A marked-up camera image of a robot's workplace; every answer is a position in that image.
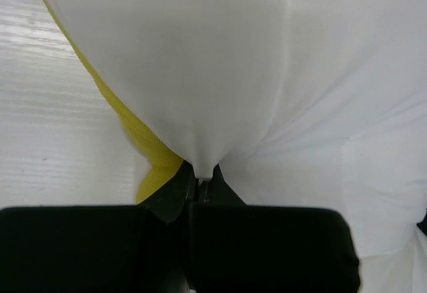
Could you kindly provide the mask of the white pillow with yellow edge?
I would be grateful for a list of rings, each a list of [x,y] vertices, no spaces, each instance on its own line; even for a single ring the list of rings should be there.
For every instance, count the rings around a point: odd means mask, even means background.
[[[426,0],[45,0],[96,74],[200,178],[341,212],[359,255],[426,209]]]

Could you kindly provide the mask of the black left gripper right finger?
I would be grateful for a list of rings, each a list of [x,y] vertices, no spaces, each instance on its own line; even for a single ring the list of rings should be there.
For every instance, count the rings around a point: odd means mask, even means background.
[[[197,292],[357,292],[359,259],[329,209],[250,206],[215,168],[188,206],[188,278]]]

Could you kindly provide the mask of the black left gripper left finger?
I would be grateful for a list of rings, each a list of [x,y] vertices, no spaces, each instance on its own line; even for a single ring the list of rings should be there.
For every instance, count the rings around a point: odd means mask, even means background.
[[[190,165],[137,205],[1,210],[2,292],[193,292],[169,229],[193,195]]]

